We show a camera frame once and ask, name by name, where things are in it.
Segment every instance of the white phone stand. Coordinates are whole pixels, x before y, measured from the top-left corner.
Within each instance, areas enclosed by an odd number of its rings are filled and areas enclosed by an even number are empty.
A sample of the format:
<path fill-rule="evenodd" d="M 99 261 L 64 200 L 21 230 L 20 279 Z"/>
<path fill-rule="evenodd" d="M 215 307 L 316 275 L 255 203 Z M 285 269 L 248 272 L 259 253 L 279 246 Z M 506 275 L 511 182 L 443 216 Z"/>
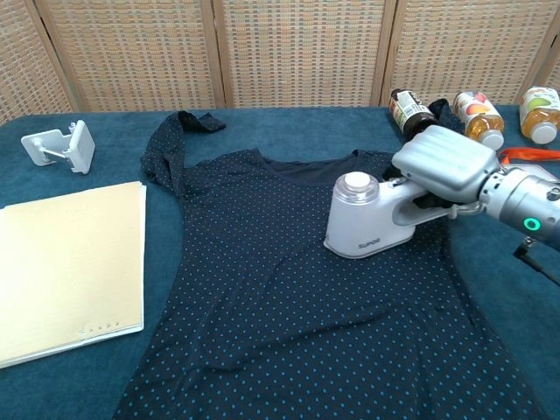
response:
<path fill-rule="evenodd" d="M 72 172 L 89 172 L 95 143 L 88 126 L 82 121 L 72 123 L 70 134 L 63 136 L 59 129 L 22 137 L 21 144 L 35 165 L 67 162 Z"/>

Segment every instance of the green indicator light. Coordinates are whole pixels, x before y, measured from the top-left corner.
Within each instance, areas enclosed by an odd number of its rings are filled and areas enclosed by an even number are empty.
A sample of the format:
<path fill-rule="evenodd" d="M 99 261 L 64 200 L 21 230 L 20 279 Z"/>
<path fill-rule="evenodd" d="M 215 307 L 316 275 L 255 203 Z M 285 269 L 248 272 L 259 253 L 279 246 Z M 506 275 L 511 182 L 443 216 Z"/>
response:
<path fill-rule="evenodd" d="M 528 230 L 539 230 L 541 228 L 541 222 L 534 217 L 528 217 L 523 221 L 523 226 Z"/>

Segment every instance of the juice bottle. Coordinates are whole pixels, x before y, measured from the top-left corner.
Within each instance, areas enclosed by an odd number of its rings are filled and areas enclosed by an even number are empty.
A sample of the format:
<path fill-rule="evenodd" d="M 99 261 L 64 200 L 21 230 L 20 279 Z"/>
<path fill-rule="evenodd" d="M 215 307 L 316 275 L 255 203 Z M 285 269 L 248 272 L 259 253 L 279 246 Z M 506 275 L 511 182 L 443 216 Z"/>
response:
<path fill-rule="evenodd" d="M 405 89 L 394 89 L 388 103 L 396 124 L 404 134 L 405 142 L 431 125 L 439 125 L 439 121 L 431 111 L 416 97 L 414 92 Z"/>
<path fill-rule="evenodd" d="M 504 144 L 504 120 L 481 92 L 462 92 L 453 101 L 455 114 L 465 123 L 465 136 L 497 151 Z"/>
<path fill-rule="evenodd" d="M 519 107 L 521 133 L 537 144 L 550 143 L 560 128 L 560 98 L 550 87 L 533 86 Z"/>

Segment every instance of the navy polka dot shirt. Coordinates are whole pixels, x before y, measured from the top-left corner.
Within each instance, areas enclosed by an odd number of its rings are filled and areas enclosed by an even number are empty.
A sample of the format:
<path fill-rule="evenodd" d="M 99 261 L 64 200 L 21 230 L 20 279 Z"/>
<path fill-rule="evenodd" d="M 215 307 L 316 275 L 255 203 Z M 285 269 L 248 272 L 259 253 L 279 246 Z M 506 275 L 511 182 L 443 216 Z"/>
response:
<path fill-rule="evenodd" d="M 365 259 L 324 247 L 335 179 L 381 179 L 390 155 L 242 150 L 184 168 L 183 131 L 222 128 L 201 121 L 171 115 L 143 157 L 185 239 L 115 419 L 546 418 L 453 268 L 445 220 Z"/>

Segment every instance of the black cable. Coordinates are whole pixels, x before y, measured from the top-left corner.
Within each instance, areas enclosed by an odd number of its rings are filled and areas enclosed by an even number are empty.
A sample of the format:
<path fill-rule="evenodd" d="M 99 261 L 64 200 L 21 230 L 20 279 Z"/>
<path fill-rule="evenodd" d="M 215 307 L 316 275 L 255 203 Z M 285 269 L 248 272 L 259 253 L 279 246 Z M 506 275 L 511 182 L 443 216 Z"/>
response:
<path fill-rule="evenodd" d="M 533 245 L 533 241 L 529 238 L 526 239 L 514 252 L 514 257 L 526 263 L 531 269 L 537 273 L 543 274 L 556 286 L 560 286 L 560 281 L 555 279 L 550 273 L 548 273 L 544 267 L 529 256 L 530 247 Z"/>

